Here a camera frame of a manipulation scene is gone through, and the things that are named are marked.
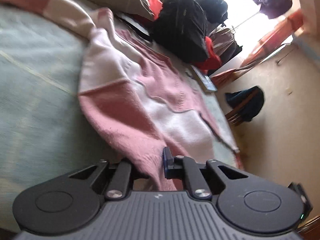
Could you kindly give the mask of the green quilted bedspread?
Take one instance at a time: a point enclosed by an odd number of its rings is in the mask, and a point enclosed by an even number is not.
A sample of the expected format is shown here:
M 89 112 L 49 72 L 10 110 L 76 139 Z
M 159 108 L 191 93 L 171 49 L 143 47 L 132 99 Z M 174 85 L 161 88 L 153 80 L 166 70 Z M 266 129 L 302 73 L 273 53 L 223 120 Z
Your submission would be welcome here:
M 121 154 L 88 123 L 78 98 L 86 40 L 45 18 L 1 5 L 1 228 L 18 232 L 23 190 Z

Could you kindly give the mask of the black backpack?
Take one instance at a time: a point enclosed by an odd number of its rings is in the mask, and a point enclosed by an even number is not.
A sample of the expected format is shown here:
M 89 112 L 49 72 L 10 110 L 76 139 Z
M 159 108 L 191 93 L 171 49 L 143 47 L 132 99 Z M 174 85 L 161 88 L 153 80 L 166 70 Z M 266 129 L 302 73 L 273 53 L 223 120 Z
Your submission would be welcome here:
M 185 63 L 208 59 L 206 15 L 196 0 L 164 0 L 151 36 Z

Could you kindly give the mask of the wooden chair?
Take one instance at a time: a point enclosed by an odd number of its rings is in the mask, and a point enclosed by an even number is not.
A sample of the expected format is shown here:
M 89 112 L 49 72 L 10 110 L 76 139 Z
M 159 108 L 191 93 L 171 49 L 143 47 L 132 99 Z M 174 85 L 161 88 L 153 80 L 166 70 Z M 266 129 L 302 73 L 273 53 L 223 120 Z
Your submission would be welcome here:
M 245 98 L 245 100 L 243 100 L 238 106 L 225 115 L 230 125 L 239 126 L 244 122 L 240 111 L 242 111 L 242 109 L 245 108 L 258 93 L 259 91 L 255 89 L 248 95 L 247 98 Z

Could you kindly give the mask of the red cushion behind backpack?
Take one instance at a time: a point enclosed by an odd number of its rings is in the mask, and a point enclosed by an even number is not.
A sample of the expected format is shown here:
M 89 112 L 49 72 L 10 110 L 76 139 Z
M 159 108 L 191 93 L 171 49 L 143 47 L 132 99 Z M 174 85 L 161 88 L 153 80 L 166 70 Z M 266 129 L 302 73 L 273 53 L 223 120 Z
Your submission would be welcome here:
M 212 39 L 206 36 L 204 40 L 209 57 L 203 62 L 194 63 L 194 66 L 197 67 L 203 74 L 208 74 L 210 70 L 218 70 L 222 66 L 222 61 L 214 52 Z

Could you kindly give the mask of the clothes rack with garments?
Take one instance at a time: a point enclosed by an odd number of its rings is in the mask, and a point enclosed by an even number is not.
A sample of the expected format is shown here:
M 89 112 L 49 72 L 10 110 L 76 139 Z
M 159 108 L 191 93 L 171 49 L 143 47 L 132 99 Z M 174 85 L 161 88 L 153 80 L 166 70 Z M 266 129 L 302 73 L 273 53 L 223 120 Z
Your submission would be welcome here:
M 206 35 L 212 40 L 213 51 L 226 64 L 242 51 L 235 40 L 235 30 L 227 27 L 228 4 L 225 0 L 196 0 L 207 18 Z

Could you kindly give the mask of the dark garment on chair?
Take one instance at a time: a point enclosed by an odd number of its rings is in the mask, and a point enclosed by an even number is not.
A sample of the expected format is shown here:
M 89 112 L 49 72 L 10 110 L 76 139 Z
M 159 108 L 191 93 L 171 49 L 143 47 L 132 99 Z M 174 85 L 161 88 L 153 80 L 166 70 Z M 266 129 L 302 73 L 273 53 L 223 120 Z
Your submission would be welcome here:
M 226 118 L 231 124 L 238 126 L 243 122 L 251 122 L 260 113 L 265 97 L 263 90 L 254 86 L 234 93 L 225 93 L 225 100 L 232 109 L 226 114 Z

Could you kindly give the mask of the pink and white knit sweater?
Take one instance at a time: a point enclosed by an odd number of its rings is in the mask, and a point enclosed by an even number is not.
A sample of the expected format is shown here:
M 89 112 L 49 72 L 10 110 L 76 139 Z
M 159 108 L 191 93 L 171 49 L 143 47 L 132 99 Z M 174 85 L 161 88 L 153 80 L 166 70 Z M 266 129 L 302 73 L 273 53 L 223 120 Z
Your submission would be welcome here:
M 170 59 L 116 29 L 110 9 L 86 12 L 71 0 L 1 0 L 87 38 L 78 99 L 86 119 L 117 152 L 148 176 L 154 188 L 176 188 L 166 180 L 162 151 L 217 159 L 240 168 L 229 128 L 209 112 Z

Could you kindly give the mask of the orange patterned curtain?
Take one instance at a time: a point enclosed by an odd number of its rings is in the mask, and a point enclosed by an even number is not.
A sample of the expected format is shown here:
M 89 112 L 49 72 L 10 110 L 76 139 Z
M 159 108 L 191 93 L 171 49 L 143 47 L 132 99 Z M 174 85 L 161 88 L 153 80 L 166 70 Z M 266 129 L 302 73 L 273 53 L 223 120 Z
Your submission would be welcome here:
M 275 51 L 290 35 L 303 25 L 303 13 L 301 9 L 296 10 L 287 18 L 280 21 L 273 30 L 263 36 L 253 51 L 242 62 L 240 67 L 244 67 L 253 61 L 266 57 Z

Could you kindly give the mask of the book on bed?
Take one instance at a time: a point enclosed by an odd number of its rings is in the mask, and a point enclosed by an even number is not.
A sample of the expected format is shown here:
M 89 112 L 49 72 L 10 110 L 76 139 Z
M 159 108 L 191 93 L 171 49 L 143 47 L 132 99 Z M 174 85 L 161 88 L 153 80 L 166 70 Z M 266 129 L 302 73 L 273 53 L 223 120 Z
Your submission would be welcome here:
M 190 67 L 191 67 L 193 78 L 197 81 L 197 83 L 200 85 L 200 87 L 205 93 L 217 92 L 217 88 L 215 87 L 215 85 L 212 83 L 211 79 L 207 75 L 204 75 L 198 68 L 196 68 L 193 65 L 191 65 Z

